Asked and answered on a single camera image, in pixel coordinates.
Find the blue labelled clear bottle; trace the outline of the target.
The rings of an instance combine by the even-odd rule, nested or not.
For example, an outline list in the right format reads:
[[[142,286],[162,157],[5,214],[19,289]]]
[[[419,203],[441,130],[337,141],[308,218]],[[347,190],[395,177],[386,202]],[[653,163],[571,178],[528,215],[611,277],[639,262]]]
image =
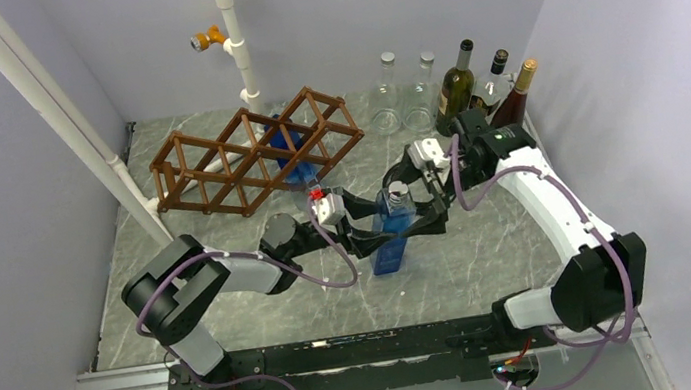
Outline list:
[[[403,263],[407,239],[400,237],[416,216],[416,206],[407,184],[394,181],[376,197],[377,211],[372,230],[394,234],[395,238],[380,246],[370,256],[374,276],[398,272]]]

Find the clear glass bottle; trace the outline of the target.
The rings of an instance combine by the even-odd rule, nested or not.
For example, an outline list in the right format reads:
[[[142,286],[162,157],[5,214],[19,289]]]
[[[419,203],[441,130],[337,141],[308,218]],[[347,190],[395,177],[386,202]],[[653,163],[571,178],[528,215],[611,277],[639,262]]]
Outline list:
[[[402,124],[397,100],[397,89],[394,84],[395,54],[390,51],[381,53],[381,73],[370,91],[372,131],[379,135],[391,135],[400,129]]]
[[[403,126],[413,132],[428,132],[433,125],[434,95],[432,71],[435,53],[421,52],[416,71],[401,92]]]

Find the dark bottle gold foil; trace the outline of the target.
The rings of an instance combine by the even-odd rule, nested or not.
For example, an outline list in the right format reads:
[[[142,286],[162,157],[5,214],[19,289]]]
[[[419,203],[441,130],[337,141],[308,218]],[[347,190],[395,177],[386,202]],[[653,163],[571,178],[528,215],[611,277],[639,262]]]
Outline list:
[[[491,119],[490,124],[493,128],[523,123],[529,88],[537,69],[538,61],[534,58],[523,62],[514,82],[515,85]]]

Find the olive green bottle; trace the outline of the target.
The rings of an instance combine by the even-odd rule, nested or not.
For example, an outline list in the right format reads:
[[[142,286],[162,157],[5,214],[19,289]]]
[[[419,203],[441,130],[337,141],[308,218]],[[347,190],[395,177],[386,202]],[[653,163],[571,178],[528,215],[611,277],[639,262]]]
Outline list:
[[[473,48],[470,38],[461,41],[456,63],[445,73],[439,88],[434,128],[443,137],[452,134],[451,122],[470,103],[476,81],[469,64]]]

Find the clear bottle black cap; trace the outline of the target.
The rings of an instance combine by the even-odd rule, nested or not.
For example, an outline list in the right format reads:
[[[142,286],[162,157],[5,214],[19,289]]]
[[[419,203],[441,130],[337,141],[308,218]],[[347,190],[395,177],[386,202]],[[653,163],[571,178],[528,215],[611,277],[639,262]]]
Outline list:
[[[504,75],[508,58],[508,52],[500,48],[495,52],[489,71],[476,78],[470,107],[479,109],[486,118],[498,108],[512,88]]]

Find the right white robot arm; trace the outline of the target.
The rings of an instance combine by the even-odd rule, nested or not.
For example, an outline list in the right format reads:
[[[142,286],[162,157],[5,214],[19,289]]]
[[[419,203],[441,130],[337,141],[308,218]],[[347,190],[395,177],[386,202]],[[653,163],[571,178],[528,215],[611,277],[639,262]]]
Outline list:
[[[384,176],[385,183],[420,180],[431,195],[404,235],[444,233],[453,203],[471,211],[498,185],[530,214],[563,265],[553,284],[494,302],[495,343],[513,350],[535,330],[560,326],[581,332],[612,318],[624,324],[604,339],[627,336],[643,296],[647,252],[642,238],[619,233],[594,215],[522,126],[490,127],[474,109],[460,113],[450,127],[448,149],[434,138],[415,140]]]

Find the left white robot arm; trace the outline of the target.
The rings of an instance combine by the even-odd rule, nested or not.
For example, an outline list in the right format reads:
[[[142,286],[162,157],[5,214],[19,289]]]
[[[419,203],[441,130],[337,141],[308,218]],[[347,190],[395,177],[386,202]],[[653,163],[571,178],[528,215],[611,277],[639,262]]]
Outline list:
[[[224,390],[230,383],[231,357],[202,322],[220,293],[279,295],[301,278],[325,287],[297,258],[332,248],[353,266],[397,238],[352,226],[351,217],[374,215],[378,205],[339,188],[314,192],[306,205],[304,222],[286,213],[270,217],[253,251],[206,247],[180,235],[124,285],[121,300],[137,317],[137,333],[189,366],[198,388]]]

